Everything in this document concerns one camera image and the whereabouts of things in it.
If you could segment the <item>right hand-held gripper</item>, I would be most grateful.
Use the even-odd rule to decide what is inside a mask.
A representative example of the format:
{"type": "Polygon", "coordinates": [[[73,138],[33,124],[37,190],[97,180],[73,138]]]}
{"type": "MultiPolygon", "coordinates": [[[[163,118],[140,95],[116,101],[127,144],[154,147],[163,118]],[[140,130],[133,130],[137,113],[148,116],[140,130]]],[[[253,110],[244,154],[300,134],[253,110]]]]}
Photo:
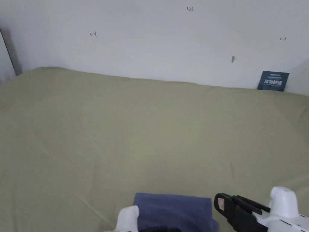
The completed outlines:
{"type": "Polygon", "coordinates": [[[297,196],[292,190],[273,187],[270,196],[269,208],[240,195],[218,193],[214,208],[236,232],[309,231],[309,218],[299,214],[297,196]]]}

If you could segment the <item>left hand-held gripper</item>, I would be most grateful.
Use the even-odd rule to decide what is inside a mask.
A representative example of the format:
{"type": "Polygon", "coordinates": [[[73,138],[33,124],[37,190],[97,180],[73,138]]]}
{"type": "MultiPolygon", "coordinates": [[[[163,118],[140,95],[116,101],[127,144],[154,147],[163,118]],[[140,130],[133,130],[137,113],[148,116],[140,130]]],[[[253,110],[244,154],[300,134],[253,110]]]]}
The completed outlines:
{"type": "MultiPolygon", "coordinates": [[[[116,232],[138,232],[138,206],[129,206],[119,211],[116,232]]],[[[181,232],[179,228],[159,226],[142,229],[142,232],[181,232]]]]}

